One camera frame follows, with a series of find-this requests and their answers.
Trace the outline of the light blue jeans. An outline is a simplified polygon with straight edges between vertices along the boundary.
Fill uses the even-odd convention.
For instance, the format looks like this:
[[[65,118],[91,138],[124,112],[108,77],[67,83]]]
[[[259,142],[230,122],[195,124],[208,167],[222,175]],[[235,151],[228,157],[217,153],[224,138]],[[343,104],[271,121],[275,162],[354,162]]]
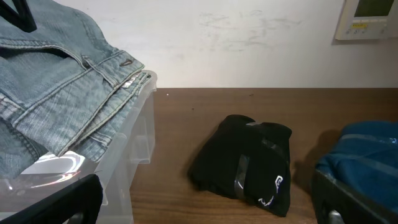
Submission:
[[[1,177],[46,153],[101,160],[151,80],[87,14],[29,1],[36,30],[1,20]]]

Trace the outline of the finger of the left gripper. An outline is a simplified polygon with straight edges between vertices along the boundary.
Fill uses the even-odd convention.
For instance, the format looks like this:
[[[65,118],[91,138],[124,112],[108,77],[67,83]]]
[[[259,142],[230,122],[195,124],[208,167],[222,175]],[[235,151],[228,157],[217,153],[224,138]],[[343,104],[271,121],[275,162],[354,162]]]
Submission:
[[[37,29],[36,23],[26,0],[12,0],[12,8],[4,0],[1,0],[1,17],[8,23],[24,32],[33,32]]]

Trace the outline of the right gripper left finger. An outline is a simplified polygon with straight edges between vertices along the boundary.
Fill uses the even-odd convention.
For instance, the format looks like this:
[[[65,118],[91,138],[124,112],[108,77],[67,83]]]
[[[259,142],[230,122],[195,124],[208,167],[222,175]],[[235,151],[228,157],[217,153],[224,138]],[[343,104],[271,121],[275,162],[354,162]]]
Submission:
[[[90,174],[1,220],[1,224],[95,224],[102,201],[100,179]]]

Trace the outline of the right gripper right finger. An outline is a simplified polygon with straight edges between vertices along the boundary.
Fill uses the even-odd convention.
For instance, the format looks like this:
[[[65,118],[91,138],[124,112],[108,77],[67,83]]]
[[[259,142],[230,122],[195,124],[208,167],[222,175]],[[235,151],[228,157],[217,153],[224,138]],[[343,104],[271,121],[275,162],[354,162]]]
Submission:
[[[397,223],[397,214],[318,170],[311,196],[317,223]]]

